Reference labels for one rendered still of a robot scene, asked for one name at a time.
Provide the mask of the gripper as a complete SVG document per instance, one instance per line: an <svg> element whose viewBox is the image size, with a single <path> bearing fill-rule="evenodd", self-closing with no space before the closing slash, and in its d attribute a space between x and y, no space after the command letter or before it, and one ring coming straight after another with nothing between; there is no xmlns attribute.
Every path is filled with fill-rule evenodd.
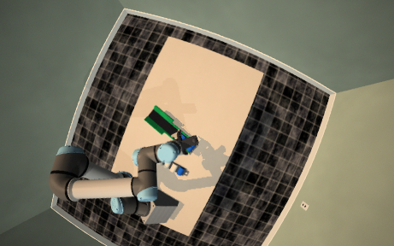
<svg viewBox="0 0 394 246"><path fill-rule="evenodd" d="M177 140L177 141L183 140L181 137L181 130L180 129L178 130L178 133L176 132L176 133L172 134L171 137L175 137L174 140ZM185 150L183 150L183 152L181 151L181 153L179 155L188 155L188 154L189 154L189 152L186 151L186 149L185 149Z"/></svg>

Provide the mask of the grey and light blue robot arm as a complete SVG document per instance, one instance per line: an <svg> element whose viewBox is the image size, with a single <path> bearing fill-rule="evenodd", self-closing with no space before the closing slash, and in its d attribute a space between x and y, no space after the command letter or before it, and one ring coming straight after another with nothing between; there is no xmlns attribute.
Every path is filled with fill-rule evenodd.
<svg viewBox="0 0 394 246"><path fill-rule="evenodd" d="M194 135L181 141L171 140L161 144L133 151L132 161L138 167L137 177L125 171L113 173L90 162L79 147L62 146L50 172L50 189L67 202L111 198L114 213L146 217L150 213L150 202L157 199L156 163L175 161L182 150L199 142L197 135ZM87 180L80 180L81 177Z"/></svg>

